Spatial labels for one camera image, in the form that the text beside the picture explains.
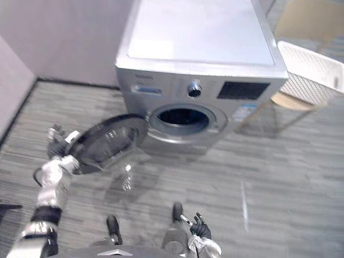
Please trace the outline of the robot right five-finger hand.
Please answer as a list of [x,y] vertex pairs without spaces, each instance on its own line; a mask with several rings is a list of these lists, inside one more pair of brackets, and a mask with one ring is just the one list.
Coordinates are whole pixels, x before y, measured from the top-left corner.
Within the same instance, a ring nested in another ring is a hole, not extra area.
[[196,212],[196,215],[194,216],[194,222],[192,222],[183,214],[180,215],[180,219],[182,222],[186,223],[189,226],[190,232],[192,234],[200,237],[201,239],[212,239],[212,233],[203,216],[199,212]]

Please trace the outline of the robot left five-finger hand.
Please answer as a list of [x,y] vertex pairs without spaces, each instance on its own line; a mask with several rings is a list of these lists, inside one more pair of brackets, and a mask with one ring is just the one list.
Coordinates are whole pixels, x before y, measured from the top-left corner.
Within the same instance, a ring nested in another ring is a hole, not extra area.
[[54,124],[48,130],[48,145],[47,145],[47,155],[49,159],[56,156],[63,157],[67,147],[71,142],[80,135],[80,132],[74,130],[67,133],[63,130],[61,125]]

